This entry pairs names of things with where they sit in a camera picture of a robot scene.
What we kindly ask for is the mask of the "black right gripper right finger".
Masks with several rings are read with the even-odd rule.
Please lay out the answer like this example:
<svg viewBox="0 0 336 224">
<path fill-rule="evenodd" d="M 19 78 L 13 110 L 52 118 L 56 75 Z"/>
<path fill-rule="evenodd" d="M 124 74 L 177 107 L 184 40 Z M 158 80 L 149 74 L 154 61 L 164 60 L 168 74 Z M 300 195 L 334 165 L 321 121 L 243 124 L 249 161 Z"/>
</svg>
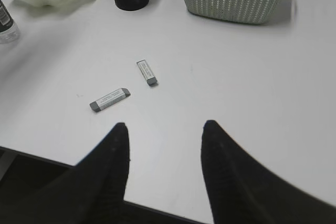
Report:
<svg viewBox="0 0 336 224">
<path fill-rule="evenodd" d="M 203 127 L 201 163 L 214 223 L 335 223 L 335 207 L 286 182 L 214 120 Z"/>
</svg>

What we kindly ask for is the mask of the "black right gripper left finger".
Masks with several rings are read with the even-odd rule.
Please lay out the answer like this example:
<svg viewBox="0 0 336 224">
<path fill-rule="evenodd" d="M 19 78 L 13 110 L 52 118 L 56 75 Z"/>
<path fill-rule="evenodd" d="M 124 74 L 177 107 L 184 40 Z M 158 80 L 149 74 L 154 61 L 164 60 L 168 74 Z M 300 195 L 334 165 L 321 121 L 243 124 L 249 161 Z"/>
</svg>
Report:
<svg viewBox="0 0 336 224">
<path fill-rule="evenodd" d="M 119 223 L 129 163 L 129 132 L 117 123 L 74 168 L 1 211 L 1 223 Z"/>
</svg>

